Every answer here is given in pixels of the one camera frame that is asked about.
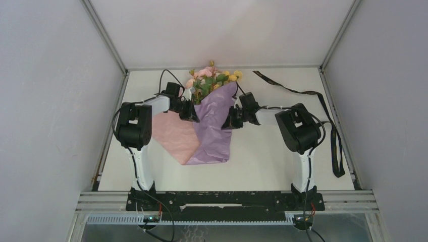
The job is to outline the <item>pink fake flower stem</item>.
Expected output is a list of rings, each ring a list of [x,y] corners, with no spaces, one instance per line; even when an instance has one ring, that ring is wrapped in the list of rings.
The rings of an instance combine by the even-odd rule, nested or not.
[[[196,87],[200,83],[199,73],[195,69],[191,69],[189,74],[191,78],[187,81],[185,88],[190,89],[193,87],[195,89],[193,94],[199,98],[200,90]]]
[[[195,96],[199,99],[205,98],[213,90],[222,86],[222,82],[218,80],[218,76],[221,74],[219,69],[215,66],[213,60],[209,61],[207,67],[195,71],[192,74],[193,84],[192,87],[195,89]]]

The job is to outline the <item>yellow fake flower stem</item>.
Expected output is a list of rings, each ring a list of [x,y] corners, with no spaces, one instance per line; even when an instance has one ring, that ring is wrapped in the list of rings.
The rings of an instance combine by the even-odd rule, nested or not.
[[[238,80],[238,76],[231,74],[229,71],[216,72],[214,74],[215,81],[212,84],[212,89],[215,90],[219,87],[224,86],[225,84],[235,82]]]
[[[233,77],[234,81],[238,81],[243,78],[243,73],[241,71],[236,70],[231,77]]]

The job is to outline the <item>pink purple wrapping paper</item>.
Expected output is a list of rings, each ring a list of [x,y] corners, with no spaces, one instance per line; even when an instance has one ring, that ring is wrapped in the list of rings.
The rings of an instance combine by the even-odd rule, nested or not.
[[[236,83],[229,83],[202,99],[195,106],[198,123],[181,120],[175,112],[155,115],[152,138],[181,165],[227,162],[232,131],[222,130],[222,125],[235,103],[236,91]]]

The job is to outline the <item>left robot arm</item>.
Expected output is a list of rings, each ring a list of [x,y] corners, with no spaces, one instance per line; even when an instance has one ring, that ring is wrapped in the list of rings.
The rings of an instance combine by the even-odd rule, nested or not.
[[[154,209],[158,203],[158,197],[153,193],[155,182],[149,168],[147,147],[152,137],[153,117],[172,111],[181,120],[198,123],[193,103],[195,93],[194,87],[184,88],[177,83],[168,82],[166,90],[149,99],[123,102],[113,116],[113,135],[129,154],[135,176],[132,188],[142,192],[138,204],[145,210]]]

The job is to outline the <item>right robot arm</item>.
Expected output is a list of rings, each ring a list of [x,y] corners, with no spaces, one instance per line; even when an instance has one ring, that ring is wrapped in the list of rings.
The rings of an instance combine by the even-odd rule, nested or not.
[[[292,205],[306,209],[316,194],[312,177],[314,151],[325,139],[322,122],[302,103],[291,107],[260,106],[253,94],[239,96],[241,106],[229,108],[223,130],[240,129],[244,122],[253,125],[277,125],[286,147],[294,153],[294,177],[291,183]]]

